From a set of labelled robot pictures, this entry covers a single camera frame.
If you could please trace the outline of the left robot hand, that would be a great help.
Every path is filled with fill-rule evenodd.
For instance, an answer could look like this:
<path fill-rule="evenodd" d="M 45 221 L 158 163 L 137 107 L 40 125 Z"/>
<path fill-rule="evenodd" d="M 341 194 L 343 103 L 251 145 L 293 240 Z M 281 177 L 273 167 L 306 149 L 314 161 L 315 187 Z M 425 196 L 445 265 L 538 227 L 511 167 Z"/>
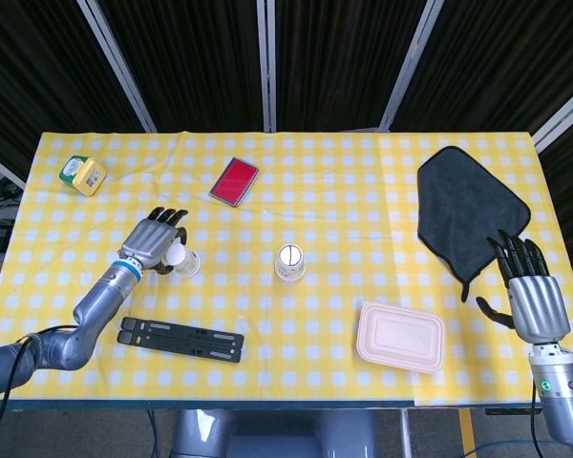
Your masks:
<path fill-rule="evenodd" d="M 174 267 L 164 264 L 163 259 L 175 240 L 186 244 L 187 231 L 184 227 L 177 227 L 177 224 L 187 214 L 186 209 L 156 207 L 121 244 L 118 256 L 121 259 L 135 259 L 142 270 L 154 270 L 159 275 L 170 274 Z"/>

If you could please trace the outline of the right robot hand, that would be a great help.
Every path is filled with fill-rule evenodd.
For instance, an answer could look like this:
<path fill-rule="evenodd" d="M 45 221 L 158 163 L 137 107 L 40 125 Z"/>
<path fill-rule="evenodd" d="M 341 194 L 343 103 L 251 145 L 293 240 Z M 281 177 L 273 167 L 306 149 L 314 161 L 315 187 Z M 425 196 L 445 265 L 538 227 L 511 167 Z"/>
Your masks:
<path fill-rule="evenodd" d="M 476 298 L 478 308 L 529 344 L 561 341 L 571 327 L 558 281 L 550 275 L 540 247 L 503 230 L 499 235 L 501 241 L 487 241 L 495 253 L 511 313 L 498 312 L 482 297 Z"/>

